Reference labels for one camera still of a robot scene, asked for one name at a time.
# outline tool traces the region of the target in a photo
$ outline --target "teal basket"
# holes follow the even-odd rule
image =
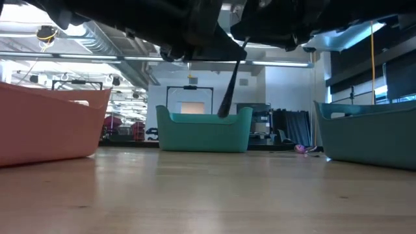
[[[338,161],[416,170],[416,101],[387,105],[315,103],[325,154]],[[332,119],[333,113],[349,117]]]
[[[159,145],[166,151],[243,153],[247,151],[253,109],[221,119],[214,114],[170,114],[156,107]]]

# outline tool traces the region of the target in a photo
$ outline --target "wooden floor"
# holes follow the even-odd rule
[[[416,233],[416,174],[293,153],[99,149],[0,169],[0,233]]]

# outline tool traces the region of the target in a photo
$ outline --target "pink basket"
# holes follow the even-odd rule
[[[0,166],[92,155],[110,94],[0,83]],[[87,101],[88,106],[74,101]]]

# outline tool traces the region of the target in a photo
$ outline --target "air duct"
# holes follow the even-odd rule
[[[122,52],[111,42],[95,22],[90,21],[84,23],[84,28],[86,29],[85,35],[80,37],[80,39],[75,39],[75,41],[87,50],[96,55],[122,55]],[[121,61],[119,64],[109,65],[120,70],[125,78],[134,86],[148,89],[149,81],[153,85],[158,85],[158,83],[148,78],[149,74],[146,71],[134,69],[128,61]]]

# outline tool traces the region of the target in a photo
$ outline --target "plastic bin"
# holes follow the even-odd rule
[[[206,151],[242,153],[247,151],[251,108],[221,119],[214,114],[170,114],[162,105],[157,109],[159,145],[166,151]]]
[[[315,103],[326,155],[338,161],[416,170],[416,101],[389,105]],[[349,117],[332,119],[333,113]]]
[[[87,157],[111,91],[52,91],[0,83],[0,166]],[[88,106],[74,101],[87,101]]]

